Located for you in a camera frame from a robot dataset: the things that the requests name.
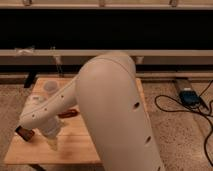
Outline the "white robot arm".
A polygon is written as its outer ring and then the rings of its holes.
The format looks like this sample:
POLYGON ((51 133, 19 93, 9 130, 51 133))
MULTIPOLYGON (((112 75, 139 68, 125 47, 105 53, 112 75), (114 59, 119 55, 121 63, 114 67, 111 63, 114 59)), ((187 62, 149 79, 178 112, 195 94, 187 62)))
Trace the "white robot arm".
POLYGON ((90 59, 48 100, 26 106, 19 125, 37 128, 73 106, 79 107, 105 171, 165 171, 128 54, 90 59))

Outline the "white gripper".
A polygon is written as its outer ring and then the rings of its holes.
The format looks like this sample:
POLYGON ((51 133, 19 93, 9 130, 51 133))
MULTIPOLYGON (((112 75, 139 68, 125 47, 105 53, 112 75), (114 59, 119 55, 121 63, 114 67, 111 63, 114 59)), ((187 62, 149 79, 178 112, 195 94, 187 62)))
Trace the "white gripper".
POLYGON ((47 143, 54 151, 58 150, 58 139, 56 137, 63 126, 64 123, 58 117, 52 117, 39 127, 40 133, 48 138, 47 143))

